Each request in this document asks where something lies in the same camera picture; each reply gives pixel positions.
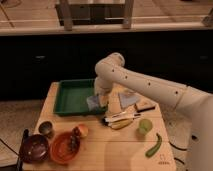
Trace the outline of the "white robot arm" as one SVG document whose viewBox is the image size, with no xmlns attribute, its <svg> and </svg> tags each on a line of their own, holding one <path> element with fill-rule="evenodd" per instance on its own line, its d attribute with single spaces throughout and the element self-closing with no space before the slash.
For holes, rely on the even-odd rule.
<svg viewBox="0 0 213 171">
<path fill-rule="evenodd" d="M 213 171 L 213 93 L 124 68 L 120 53 L 95 65 L 95 93 L 105 95 L 114 83 L 186 114 L 192 122 L 186 155 L 187 171 Z"/>
</svg>

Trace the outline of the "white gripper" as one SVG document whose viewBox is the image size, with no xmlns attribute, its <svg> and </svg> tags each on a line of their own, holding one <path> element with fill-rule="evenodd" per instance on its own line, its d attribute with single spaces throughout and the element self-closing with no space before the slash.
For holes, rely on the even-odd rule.
<svg viewBox="0 0 213 171">
<path fill-rule="evenodd" d="M 94 81 L 94 93 L 99 97 L 100 106 L 107 107 L 109 104 L 108 94 L 112 91 L 112 83 L 100 77 Z"/>
</svg>

